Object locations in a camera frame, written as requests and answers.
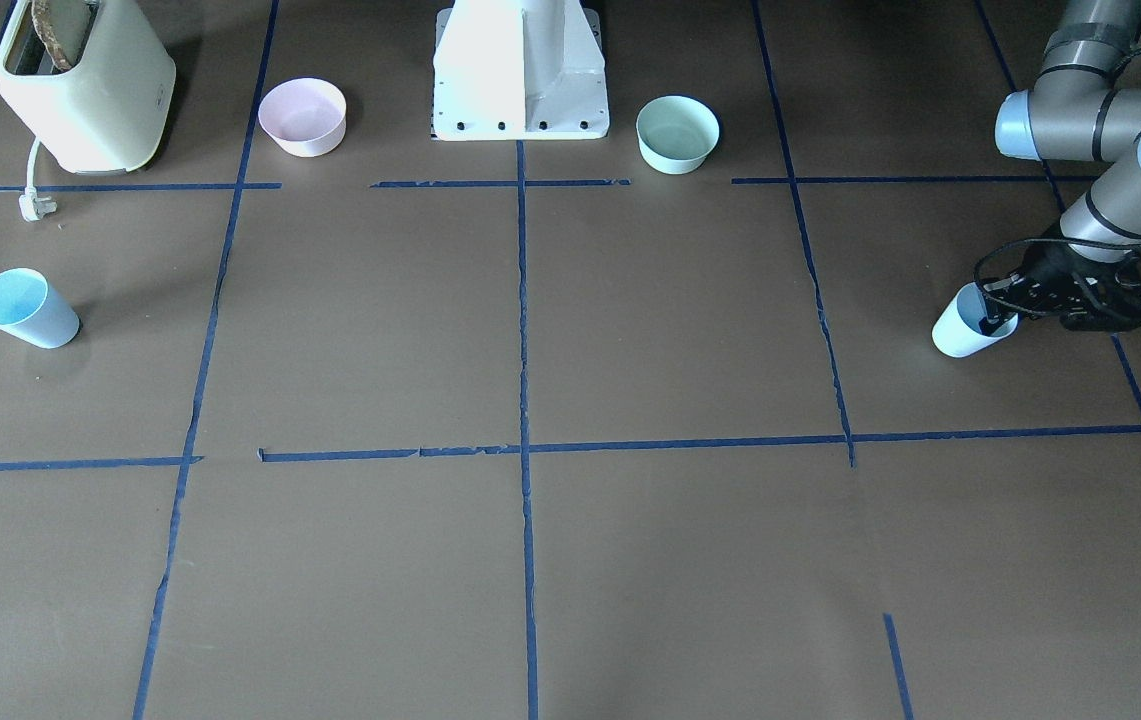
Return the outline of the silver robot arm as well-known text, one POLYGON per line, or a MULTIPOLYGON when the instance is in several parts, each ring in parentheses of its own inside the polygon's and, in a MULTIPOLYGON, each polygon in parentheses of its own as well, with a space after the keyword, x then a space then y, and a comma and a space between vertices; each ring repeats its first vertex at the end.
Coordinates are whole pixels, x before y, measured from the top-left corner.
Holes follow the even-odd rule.
POLYGON ((1070 1, 1030 90, 1000 106, 1009 157, 1099 161, 1102 173, 1005 277, 977 281, 978 333, 1055 316, 1069 331, 1141 327, 1141 88, 1117 78, 1141 54, 1141 1, 1070 1))

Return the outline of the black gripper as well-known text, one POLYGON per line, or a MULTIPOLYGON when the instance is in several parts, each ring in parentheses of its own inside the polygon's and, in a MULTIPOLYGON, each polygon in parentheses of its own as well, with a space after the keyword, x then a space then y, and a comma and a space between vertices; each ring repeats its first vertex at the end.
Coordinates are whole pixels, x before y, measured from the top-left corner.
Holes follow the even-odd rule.
POLYGON ((986 297, 986 313, 978 319, 978 333, 1000 334, 1003 315, 1038 319, 1059 316, 1069 309, 1076 296, 1070 273, 1097 275, 1097 261, 1079 254, 1068 243, 1030 243, 1021 264, 1003 278, 980 282, 986 297))

